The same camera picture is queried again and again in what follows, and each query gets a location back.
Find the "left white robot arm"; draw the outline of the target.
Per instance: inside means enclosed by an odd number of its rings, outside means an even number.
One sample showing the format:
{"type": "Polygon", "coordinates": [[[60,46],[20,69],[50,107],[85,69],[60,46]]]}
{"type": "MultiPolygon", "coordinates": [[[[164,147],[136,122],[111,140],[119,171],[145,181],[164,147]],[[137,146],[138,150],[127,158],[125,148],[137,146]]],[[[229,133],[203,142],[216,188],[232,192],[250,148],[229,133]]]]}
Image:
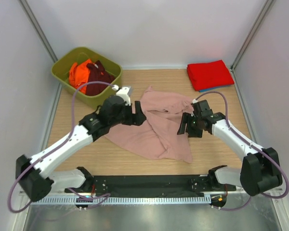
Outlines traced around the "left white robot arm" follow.
{"type": "Polygon", "coordinates": [[[43,199],[54,189],[75,188],[86,193],[92,188],[92,180],[86,177],[87,170],[56,172],[55,169],[74,153],[106,135],[112,127],[140,126],[145,120],[140,101],[131,104],[128,95],[112,95],[52,146],[31,157],[17,158],[15,179],[32,202],[43,199]]]}

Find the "aluminium corner post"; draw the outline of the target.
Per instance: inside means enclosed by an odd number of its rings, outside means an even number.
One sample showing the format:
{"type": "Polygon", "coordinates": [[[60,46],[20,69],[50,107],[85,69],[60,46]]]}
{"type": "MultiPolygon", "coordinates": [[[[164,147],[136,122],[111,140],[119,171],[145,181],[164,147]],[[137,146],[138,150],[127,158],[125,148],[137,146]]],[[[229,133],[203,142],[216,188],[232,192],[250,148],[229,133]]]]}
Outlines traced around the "aluminium corner post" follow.
{"type": "Polygon", "coordinates": [[[32,26],[34,27],[34,30],[36,31],[38,37],[40,38],[43,46],[45,47],[47,53],[49,54],[49,56],[51,57],[51,59],[53,60],[53,62],[55,63],[58,58],[55,54],[55,52],[53,51],[48,39],[46,38],[43,29],[41,28],[37,18],[35,17],[31,7],[29,6],[27,0],[19,0],[18,1],[19,4],[21,5],[21,7],[23,8],[26,16],[28,17],[30,23],[32,24],[32,26]]]}
{"type": "Polygon", "coordinates": [[[241,58],[245,54],[247,48],[249,47],[250,43],[256,36],[258,30],[260,29],[262,23],[264,22],[266,16],[269,14],[271,8],[275,4],[275,0],[266,0],[258,13],[250,31],[247,34],[247,37],[245,38],[241,48],[239,49],[238,54],[236,55],[233,63],[230,65],[231,72],[234,72],[235,68],[237,67],[238,63],[240,62],[241,58]]]}

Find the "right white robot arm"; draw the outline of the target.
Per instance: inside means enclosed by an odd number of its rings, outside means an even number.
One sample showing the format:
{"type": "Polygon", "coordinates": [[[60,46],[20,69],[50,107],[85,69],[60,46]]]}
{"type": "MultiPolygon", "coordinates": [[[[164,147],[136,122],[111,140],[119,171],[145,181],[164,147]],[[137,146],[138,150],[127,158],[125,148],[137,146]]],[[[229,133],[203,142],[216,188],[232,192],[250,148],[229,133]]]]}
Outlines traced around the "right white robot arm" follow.
{"type": "Polygon", "coordinates": [[[214,113],[206,100],[193,100],[192,113],[183,113],[178,134],[201,138],[203,132],[222,140],[238,156],[241,168],[227,165],[209,170],[208,187],[214,191],[224,185],[241,187],[250,196],[256,196],[283,183],[279,157],[275,149],[263,148],[235,128],[223,113],[214,113]]]}

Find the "left aluminium corner post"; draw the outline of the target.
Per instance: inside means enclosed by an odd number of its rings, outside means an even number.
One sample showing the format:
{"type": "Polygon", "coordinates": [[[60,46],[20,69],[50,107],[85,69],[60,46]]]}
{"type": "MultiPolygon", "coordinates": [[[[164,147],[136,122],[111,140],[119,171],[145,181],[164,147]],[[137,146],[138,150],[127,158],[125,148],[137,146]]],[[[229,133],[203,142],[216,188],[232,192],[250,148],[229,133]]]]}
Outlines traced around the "left aluminium corner post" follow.
{"type": "Polygon", "coordinates": [[[49,56],[51,57],[51,59],[53,60],[53,62],[55,63],[58,58],[55,54],[55,52],[53,51],[48,39],[46,38],[43,29],[41,28],[37,18],[35,17],[31,7],[29,6],[27,0],[19,0],[18,1],[19,4],[21,5],[21,7],[23,8],[26,16],[28,17],[30,23],[32,24],[32,26],[34,27],[34,30],[36,31],[38,37],[40,38],[43,46],[45,47],[47,53],[49,54],[49,56]]]}

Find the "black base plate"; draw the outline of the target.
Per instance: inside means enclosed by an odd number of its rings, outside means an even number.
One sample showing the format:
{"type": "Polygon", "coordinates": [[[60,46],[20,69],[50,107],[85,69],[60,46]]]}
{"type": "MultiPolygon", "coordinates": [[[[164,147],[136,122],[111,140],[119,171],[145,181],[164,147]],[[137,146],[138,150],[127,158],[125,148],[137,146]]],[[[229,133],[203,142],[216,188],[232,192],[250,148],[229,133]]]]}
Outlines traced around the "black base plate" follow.
{"type": "Polygon", "coordinates": [[[79,188],[78,193],[110,193],[112,197],[193,197],[204,192],[230,192],[234,185],[223,185],[208,175],[139,175],[93,176],[79,188]]]}

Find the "orange t shirt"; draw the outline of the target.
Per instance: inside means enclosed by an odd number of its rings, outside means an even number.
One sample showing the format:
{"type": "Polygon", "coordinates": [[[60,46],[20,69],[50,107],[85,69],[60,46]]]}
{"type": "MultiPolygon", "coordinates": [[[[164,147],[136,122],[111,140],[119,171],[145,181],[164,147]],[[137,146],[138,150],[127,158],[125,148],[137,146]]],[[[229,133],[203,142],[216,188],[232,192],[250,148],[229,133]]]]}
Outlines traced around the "orange t shirt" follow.
{"type": "Polygon", "coordinates": [[[77,62],[73,63],[69,70],[69,84],[75,89],[79,88],[87,82],[93,81],[93,76],[91,76],[91,69],[89,67],[95,67],[90,59],[78,64],[77,62]]]}

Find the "folded blue t shirt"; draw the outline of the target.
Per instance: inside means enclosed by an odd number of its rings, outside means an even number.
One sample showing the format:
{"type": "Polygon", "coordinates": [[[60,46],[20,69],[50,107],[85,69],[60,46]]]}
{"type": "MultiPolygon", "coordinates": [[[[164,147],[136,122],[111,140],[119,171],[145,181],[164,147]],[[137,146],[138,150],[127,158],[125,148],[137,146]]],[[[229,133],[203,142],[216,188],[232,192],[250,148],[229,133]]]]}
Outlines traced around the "folded blue t shirt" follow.
{"type": "Polygon", "coordinates": [[[230,86],[232,86],[232,85],[233,85],[233,84],[231,84],[231,85],[217,86],[217,87],[213,87],[213,88],[207,88],[207,89],[203,89],[203,90],[198,90],[198,92],[204,93],[204,92],[208,92],[208,91],[211,91],[211,90],[216,90],[216,89],[221,89],[221,88],[230,87],[230,86]]]}

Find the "maroon t shirt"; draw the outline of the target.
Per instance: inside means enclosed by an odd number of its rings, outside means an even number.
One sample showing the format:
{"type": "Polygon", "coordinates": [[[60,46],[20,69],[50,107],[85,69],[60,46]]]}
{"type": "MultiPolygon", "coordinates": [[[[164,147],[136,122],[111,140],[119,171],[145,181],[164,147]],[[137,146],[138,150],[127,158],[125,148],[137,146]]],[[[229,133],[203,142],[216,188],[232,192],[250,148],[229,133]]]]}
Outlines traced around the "maroon t shirt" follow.
{"type": "MultiPolygon", "coordinates": [[[[95,63],[88,63],[87,68],[89,70],[88,82],[101,81],[106,83],[112,83],[115,77],[109,74],[100,61],[95,63]]],[[[102,93],[107,85],[105,84],[90,84],[86,86],[85,94],[88,96],[95,96],[102,93]]]]}

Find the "right aluminium corner post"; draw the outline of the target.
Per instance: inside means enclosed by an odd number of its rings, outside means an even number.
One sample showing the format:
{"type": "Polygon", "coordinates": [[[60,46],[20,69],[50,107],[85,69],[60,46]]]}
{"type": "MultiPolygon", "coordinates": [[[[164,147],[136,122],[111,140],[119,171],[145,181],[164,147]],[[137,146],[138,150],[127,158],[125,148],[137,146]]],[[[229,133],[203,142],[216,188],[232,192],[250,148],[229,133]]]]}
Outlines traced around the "right aluminium corner post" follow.
{"type": "Polygon", "coordinates": [[[256,36],[258,30],[260,29],[262,23],[264,22],[266,16],[269,14],[271,8],[275,4],[275,0],[266,0],[258,13],[250,31],[247,34],[247,37],[245,38],[241,48],[239,49],[238,54],[236,55],[233,63],[230,65],[231,72],[234,72],[235,68],[237,67],[238,63],[240,62],[241,58],[245,54],[247,48],[249,47],[250,43],[256,36]]]}

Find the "green plastic bin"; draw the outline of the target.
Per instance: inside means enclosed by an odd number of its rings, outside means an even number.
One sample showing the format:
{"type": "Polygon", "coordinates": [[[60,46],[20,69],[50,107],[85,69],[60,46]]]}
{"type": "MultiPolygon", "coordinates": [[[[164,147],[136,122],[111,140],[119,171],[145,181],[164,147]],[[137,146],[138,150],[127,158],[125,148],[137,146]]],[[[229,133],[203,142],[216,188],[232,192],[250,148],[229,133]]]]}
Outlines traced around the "green plastic bin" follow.
{"type": "Polygon", "coordinates": [[[114,94],[114,91],[108,85],[84,86],[85,83],[102,81],[122,85],[121,66],[86,47],[74,48],[63,56],[53,65],[52,74],[70,94],[74,94],[82,86],[76,97],[93,109],[114,94]]]}

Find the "pink t shirt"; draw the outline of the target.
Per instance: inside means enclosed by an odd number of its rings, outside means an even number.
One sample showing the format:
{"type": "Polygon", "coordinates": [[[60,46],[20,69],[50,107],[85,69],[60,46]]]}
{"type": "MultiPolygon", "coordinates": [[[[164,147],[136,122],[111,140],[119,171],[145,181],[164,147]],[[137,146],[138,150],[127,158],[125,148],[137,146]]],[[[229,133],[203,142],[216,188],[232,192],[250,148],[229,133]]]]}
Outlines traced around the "pink t shirt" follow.
{"type": "Polygon", "coordinates": [[[122,149],[147,159],[193,161],[188,137],[178,135],[184,112],[191,113],[192,99],[148,87],[140,98],[146,121],[141,126],[116,125],[106,138],[122,149]]]}

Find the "folded red t shirt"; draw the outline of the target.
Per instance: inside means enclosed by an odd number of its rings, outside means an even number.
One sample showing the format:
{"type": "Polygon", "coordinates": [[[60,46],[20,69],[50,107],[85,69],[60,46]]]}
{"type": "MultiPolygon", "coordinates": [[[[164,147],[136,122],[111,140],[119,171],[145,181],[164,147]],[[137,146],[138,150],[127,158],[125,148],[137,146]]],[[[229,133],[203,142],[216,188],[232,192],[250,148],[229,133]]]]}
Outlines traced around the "folded red t shirt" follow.
{"type": "Polygon", "coordinates": [[[187,74],[195,91],[234,84],[223,60],[187,65],[187,74]]]}

